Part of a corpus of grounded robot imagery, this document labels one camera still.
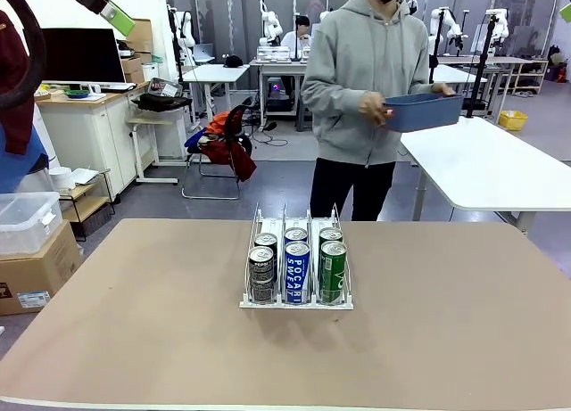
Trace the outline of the person's right hand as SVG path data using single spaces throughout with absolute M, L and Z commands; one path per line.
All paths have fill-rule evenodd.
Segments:
M 379 127 L 393 116 L 393 111 L 385 105 L 385 98 L 378 92 L 366 92 L 360 98 L 359 112 Z

